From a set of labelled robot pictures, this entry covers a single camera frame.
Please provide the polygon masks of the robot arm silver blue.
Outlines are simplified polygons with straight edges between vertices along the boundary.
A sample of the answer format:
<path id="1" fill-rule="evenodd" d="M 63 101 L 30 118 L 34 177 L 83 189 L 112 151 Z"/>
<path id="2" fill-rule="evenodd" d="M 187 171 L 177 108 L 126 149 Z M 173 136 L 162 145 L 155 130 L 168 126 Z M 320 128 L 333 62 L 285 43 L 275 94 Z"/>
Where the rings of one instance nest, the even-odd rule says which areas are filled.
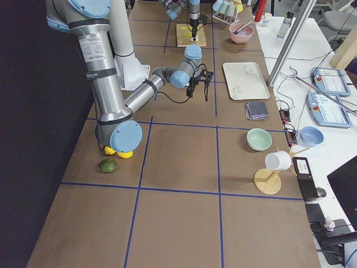
<path id="1" fill-rule="evenodd" d="M 199 82 L 210 84 L 212 72 L 202 63 L 201 48 L 185 48 L 178 66 L 151 69 L 135 56 L 124 1 L 47 1 L 51 29 L 78 38 L 91 82 L 97 113 L 95 134 L 103 153 L 132 153 L 142 140 L 133 115 L 166 84 L 192 97 Z"/>
<path id="2" fill-rule="evenodd" d="M 167 15 L 171 20 L 174 20 L 178 17 L 178 15 L 187 8 L 190 26 L 191 26 L 191 41 L 196 42 L 198 38 L 196 37 L 198 26 L 200 23 L 205 24 L 205 16 L 201 15 L 200 12 L 200 1 L 199 0 L 158 0 L 160 4 L 163 5 L 166 10 Z"/>

